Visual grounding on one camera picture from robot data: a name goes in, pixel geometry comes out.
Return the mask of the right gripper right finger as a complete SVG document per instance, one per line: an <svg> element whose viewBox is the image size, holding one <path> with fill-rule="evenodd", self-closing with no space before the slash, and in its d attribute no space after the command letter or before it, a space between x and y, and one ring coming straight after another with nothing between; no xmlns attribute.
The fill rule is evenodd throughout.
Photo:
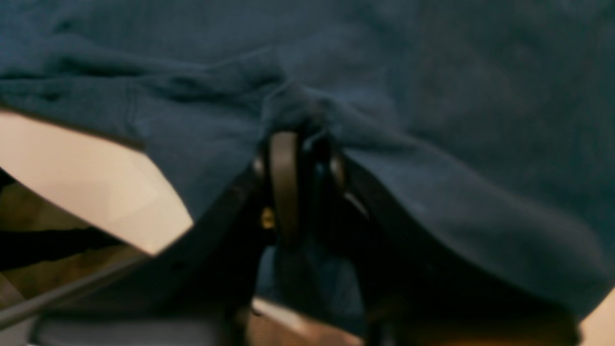
<svg viewBox="0 0 615 346"><path fill-rule="evenodd" d="M332 144L312 149L327 250L358 280L367 346L577 346L569 313L453 254Z"/></svg>

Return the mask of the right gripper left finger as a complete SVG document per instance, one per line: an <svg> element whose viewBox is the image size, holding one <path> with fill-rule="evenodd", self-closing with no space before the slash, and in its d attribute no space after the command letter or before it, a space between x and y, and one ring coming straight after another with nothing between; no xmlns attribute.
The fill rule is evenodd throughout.
<svg viewBox="0 0 615 346"><path fill-rule="evenodd" d="M302 242L303 136L275 132L253 166L171 247L45 311L31 346L242 346L260 259Z"/></svg>

